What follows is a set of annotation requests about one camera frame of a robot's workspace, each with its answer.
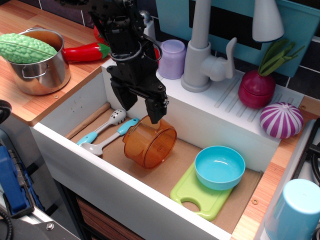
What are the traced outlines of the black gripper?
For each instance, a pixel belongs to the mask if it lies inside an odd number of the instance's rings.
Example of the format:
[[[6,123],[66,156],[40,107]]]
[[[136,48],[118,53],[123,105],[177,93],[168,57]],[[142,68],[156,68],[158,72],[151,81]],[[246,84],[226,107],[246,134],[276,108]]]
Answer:
[[[165,86],[156,77],[158,64],[153,44],[140,44],[137,50],[110,47],[115,66],[107,68],[111,74],[111,87],[121,106],[130,110],[138,96],[146,99],[145,105],[152,124],[167,114],[169,100]]]

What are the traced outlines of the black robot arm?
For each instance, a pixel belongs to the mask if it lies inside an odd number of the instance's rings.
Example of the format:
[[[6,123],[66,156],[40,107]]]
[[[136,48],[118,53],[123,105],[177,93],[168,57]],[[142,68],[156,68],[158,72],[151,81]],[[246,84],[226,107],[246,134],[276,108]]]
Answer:
[[[144,17],[133,0],[92,0],[88,12],[110,47],[115,66],[109,66],[111,87],[125,110],[144,98],[150,121],[156,124],[167,113],[166,87],[156,76],[161,54],[155,41],[144,34]]]

